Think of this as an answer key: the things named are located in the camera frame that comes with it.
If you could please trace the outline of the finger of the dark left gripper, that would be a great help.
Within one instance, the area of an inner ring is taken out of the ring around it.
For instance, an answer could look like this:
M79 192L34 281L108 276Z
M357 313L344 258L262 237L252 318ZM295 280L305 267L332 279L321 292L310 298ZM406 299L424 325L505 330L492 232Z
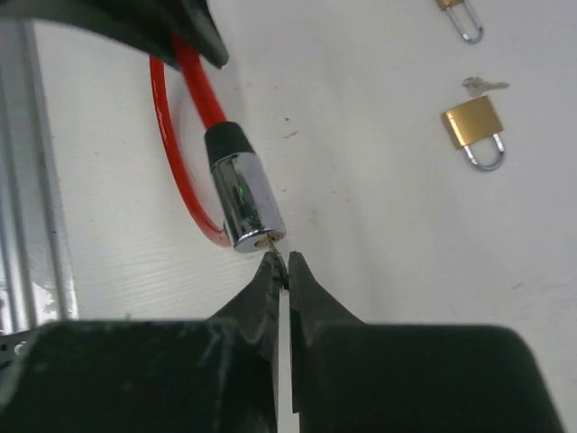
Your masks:
M229 60L229 53L211 15L207 1L176 0L170 2L175 23L170 30L174 60L173 69L180 68L177 43L194 48L212 66L221 69Z
M13 0L1 3L1 17L74 26L179 68L172 34L185 22L180 1Z

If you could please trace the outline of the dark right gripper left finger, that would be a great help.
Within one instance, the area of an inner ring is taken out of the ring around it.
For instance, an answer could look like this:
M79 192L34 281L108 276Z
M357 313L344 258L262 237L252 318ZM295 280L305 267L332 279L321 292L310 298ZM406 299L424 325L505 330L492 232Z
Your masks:
M4 432L274 432L281 274L212 317L58 321L1 340Z

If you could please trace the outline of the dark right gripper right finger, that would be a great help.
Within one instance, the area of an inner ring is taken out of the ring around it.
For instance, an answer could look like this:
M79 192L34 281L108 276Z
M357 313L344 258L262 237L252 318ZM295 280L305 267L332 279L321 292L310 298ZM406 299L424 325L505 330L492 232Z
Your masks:
M304 432L560 432L530 348L492 325L368 324L288 259L292 406Z

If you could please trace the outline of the thick red cable lock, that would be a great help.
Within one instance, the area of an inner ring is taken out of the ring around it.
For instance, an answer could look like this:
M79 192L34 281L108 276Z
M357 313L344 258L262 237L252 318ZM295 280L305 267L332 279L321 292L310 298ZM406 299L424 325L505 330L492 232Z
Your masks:
M151 57L151 93L160 138L188 213L215 245L237 253L263 249L278 253L276 243L286 236L287 229L260 157L241 126L226 118L197 49L177 35L171 41L188 93L205 127L206 157L223 223L217 224L207 214L197 194L172 122L164 63Z

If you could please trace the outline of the small brass long-shackle padlock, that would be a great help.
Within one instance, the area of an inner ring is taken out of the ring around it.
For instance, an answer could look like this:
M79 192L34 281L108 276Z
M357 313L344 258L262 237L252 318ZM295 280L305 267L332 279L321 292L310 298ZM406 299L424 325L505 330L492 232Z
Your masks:
M475 45L483 40L484 25L469 0L436 0L435 3L450 19L463 41Z

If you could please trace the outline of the medium brass padlock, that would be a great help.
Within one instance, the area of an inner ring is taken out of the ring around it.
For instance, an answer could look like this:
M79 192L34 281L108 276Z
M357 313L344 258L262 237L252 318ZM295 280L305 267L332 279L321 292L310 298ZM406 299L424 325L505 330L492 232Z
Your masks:
M469 163L480 171L495 171L505 161L505 145L500 137L503 124L489 96L481 96L445 110L441 114L442 122L453 145L463 150ZM493 162L484 164L478 161L472 146L483 140L491 139L497 154Z

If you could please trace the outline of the key of medium padlock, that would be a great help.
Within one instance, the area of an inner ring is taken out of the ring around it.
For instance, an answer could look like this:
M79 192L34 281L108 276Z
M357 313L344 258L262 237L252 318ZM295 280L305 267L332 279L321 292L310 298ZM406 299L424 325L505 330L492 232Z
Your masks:
M509 86L508 82L490 82L481 77L469 77L462 82L462 87L472 98L480 97L491 90L507 89Z

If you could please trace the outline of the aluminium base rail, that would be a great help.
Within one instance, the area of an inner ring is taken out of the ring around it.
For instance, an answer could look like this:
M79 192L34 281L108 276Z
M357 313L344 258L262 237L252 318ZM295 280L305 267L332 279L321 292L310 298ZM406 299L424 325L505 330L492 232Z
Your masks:
M73 319L72 273L31 23L1 22L1 332Z

